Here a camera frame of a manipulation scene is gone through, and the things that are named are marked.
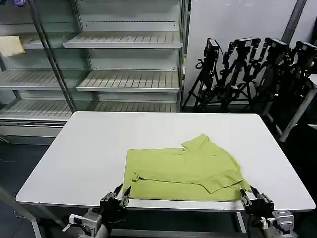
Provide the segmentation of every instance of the glass door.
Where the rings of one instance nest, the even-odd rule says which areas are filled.
[[[70,92],[79,110],[179,110],[185,29],[181,27],[182,0],[60,0],[52,4],[52,8],[38,4],[38,9],[43,22],[53,13],[56,23],[70,23],[65,28],[44,26],[47,32],[64,35],[58,38],[63,39],[62,46],[53,51],[66,83],[68,72],[77,72]],[[54,45],[53,36],[49,38]]]
[[[45,12],[44,24],[51,29],[48,34],[52,46],[58,49],[67,35],[56,34],[54,29],[69,30],[71,22],[60,17],[61,10],[55,3],[42,0],[39,6],[50,9]],[[73,64],[68,59],[61,65]],[[71,116],[72,111],[52,71],[28,4],[16,6],[12,1],[1,1],[0,67],[0,121],[66,121]],[[69,75],[67,83],[72,88],[76,86],[73,79],[81,74],[70,71],[66,75]]]

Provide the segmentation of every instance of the dark floor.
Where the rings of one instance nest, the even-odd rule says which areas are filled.
[[[13,145],[0,143],[0,186],[15,196],[33,168],[44,155],[48,146]],[[198,232],[235,232],[229,213],[196,213],[196,212],[129,212],[126,222],[119,228],[140,230],[175,230]],[[67,238],[61,228],[50,223],[47,237]],[[315,237],[317,219],[309,216],[297,227],[301,238]],[[14,210],[0,202],[0,238],[34,238],[30,222],[19,218]],[[257,232],[252,238],[261,237]]]

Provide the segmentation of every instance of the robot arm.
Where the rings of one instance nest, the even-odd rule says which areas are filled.
[[[296,238],[297,235],[293,232],[294,216],[289,211],[274,211],[272,200],[254,187],[251,190],[256,197],[253,200],[249,199],[244,190],[240,190],[246,213],[255,217],[248,225],[259,228],[265,238]]]
[[[107,193],[100,200],[100,208],[89,210],[83,217],[71,214],[69,223],[63,229],[67,231],[71,227],[79,227],[82,230],[80,238],[107,238],[112,230],[112,225],[124,221],[129,203],[131,186],[124,191],[122,200],[117,199],[123,184],[114,192]]]

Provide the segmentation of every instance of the table leg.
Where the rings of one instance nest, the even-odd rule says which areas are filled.
[[[246,231],[246,227],[244,225],[241,213],[240,212],[236,212],[236,216],[237,216],[237,220],[238,220],[241,232],[242,233],[246,233],[247,231]]]
[[[43,238],[44,236],[41,235],[39,225],[36,221],[36,218],[24,207],[22,207],[21,204],[19,204],[17,201],[15,201],[14,197],[12,197],[4,188],[0,187],[0,200],[2,200],[4,203],[12,207],[14,210],[16,210],[21,216],[28,219],[33,227],[34,234],[36,238]]]
[[[281,137],[279,138],[280,141],[284,142],[286,140],[286,138],[289,135],[289,132],[298,123],[299,119],[301,118],[303,113],[306,111],[309,104],[312,102],[316,93],[317,93],[317,88],[313,88],[308,92],[306,98],[304,99],[304,101],[298,108],[297,112],[295,113],[295,115],[293,116],[289,124],[287,125],[286,129],[283,131]]]

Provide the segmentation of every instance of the green shirt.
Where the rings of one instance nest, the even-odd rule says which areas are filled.
[[[182,201],[234,201],[240,188],[250,190],[239,164],[208,136],[182,146],[129,150],[123,189],[132,185],[135,199]]]

